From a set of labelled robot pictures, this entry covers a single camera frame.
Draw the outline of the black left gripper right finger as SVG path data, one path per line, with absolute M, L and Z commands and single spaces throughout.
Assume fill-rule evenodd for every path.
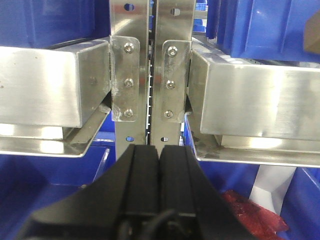
M 213 187 L 189 146 L 166 145 L 160 155 L 162 207 L 175 209 L 196 240 L 253 240 Z

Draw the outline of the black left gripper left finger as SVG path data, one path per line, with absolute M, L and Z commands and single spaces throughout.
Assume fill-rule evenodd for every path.
M 87 187 L 35 210 L 17 240 L 111 240 L 126 219 L 159 212 L 159 159 L 154 146 L 131 144 Z

